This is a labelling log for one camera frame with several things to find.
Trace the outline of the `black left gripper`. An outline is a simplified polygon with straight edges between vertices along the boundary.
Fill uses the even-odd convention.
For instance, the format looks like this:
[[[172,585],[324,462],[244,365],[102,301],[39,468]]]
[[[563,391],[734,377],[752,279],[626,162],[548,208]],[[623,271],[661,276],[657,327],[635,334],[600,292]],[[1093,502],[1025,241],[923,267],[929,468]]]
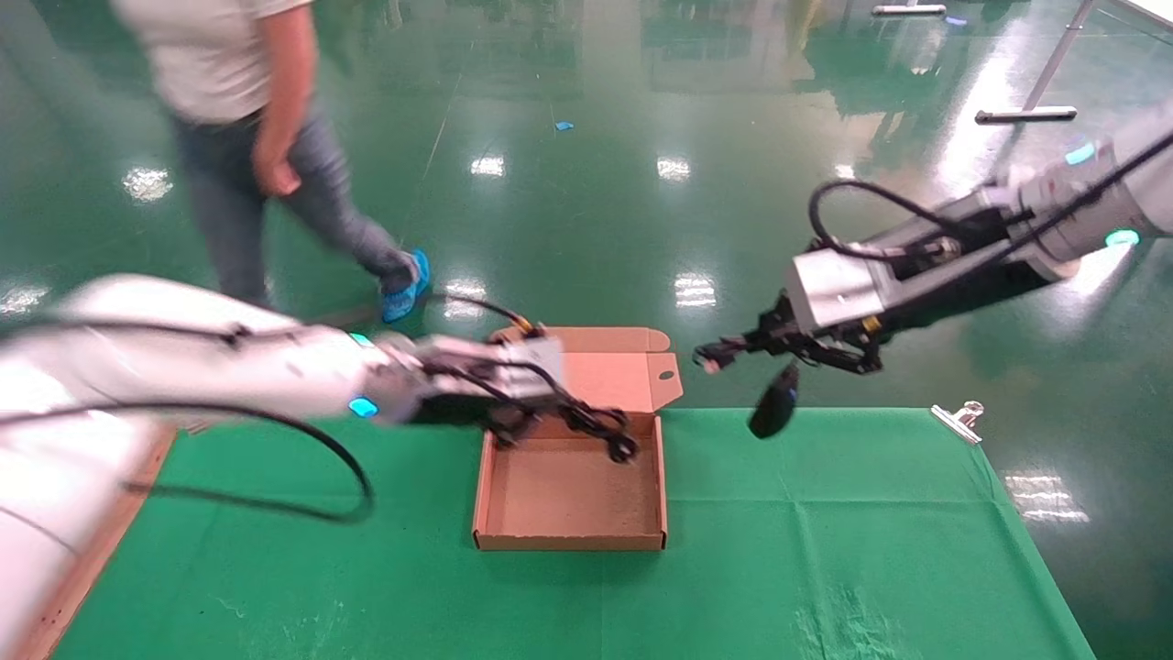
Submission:
[[[545,410],[569,433],[601,440],[613,463],[628,464],[640,453],[625,411],[595,408],[581,400],[554,402],[552,394],[529,397],[508,394],[499,397],[487,392],[436,394],[423,400],[408,419],[408,426],[477,427],[490,445],[510,448],[531,437],[545,417]]]

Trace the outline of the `walking person hand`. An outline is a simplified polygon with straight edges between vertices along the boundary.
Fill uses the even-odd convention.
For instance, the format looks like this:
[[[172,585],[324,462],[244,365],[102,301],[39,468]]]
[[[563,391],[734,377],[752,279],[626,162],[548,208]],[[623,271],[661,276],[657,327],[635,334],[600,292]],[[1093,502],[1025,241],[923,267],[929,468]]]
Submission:
[[[292,142],[260,135],[252,150],[258,188],[267,197],[286,197],[301,188],[301,176],[292,166]]]

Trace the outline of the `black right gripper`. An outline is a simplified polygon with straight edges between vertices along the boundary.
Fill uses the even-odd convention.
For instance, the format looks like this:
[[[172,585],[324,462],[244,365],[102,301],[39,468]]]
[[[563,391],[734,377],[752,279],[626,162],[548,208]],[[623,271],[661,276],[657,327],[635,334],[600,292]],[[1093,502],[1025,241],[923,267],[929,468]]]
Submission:
[[[693,363],[717,373],[738,356],[778,358],[805,351],[809,363],[868,375],[883,369],[881,343],[893,336],[1050,284],[1022,260],[994,264],[969,275],[957,266],[930,267],[900,280],[883,263],[796,259],[775,308],[746,333],[697,346]]]

